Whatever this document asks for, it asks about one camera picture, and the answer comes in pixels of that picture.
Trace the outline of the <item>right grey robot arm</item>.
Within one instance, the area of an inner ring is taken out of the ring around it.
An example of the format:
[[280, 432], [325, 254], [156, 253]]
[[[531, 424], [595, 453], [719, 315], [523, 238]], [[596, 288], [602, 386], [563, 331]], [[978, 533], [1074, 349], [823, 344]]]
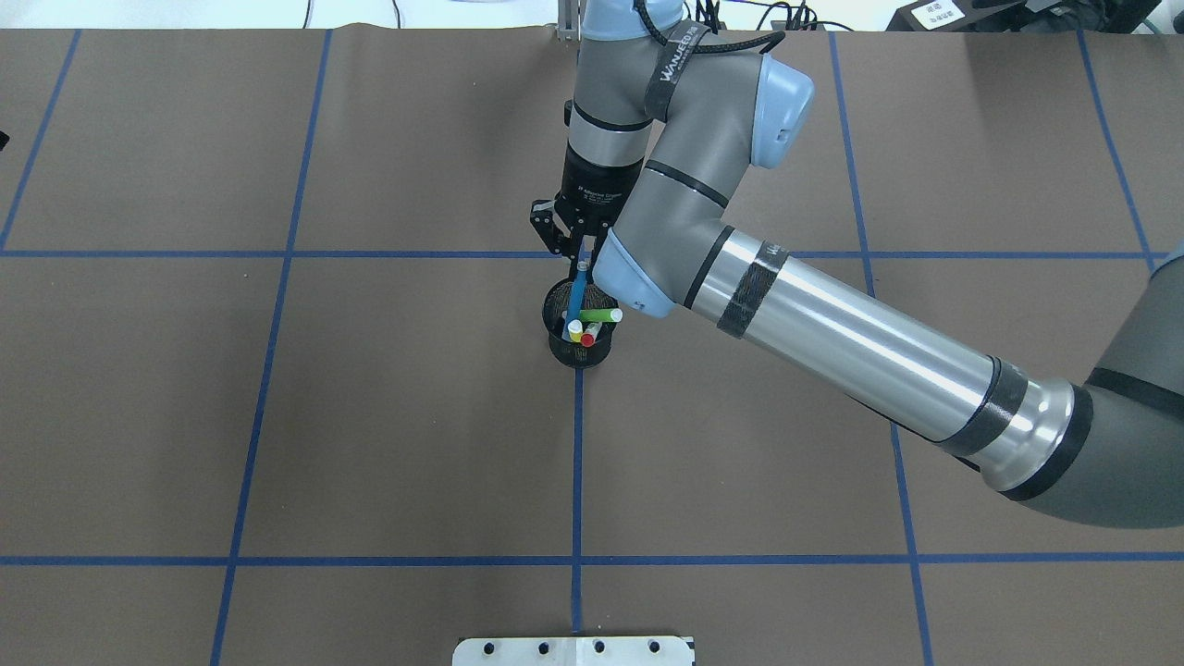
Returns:
[[1043, 514], [1111, 529], [1183, 517], [1180, 252], [1087, 380], [1032, 379], [723, 224], [749, 167], [774, 168], [815, 97], [771, 55], [723, 43], [678, 1], [591, 1], [560, 190], [530, 222], [622, 306], [676, 306], [800, 365]]

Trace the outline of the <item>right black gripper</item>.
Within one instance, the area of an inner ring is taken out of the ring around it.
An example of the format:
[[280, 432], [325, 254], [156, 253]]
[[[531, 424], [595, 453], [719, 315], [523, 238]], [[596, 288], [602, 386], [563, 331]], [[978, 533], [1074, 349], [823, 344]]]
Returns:
[[556, 223], [558, 214], [572, 236], [583, 236], [579, 263], [592, 271], [603, 241], [638, 181], [643, 164], [639, 159], [626, 166], [601, 166], [568, 146], [555, 201], [530, 203], [530, 225], [547, 250], [555, 256], [574, 258], [574, 241]]

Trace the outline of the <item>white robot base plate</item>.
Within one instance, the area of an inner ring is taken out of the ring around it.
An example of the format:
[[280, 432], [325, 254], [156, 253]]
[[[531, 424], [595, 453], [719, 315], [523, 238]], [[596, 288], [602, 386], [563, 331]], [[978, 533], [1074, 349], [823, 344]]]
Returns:
[[452, 665], [695, 665], [694, 639], [676, 635], [474, 638]]

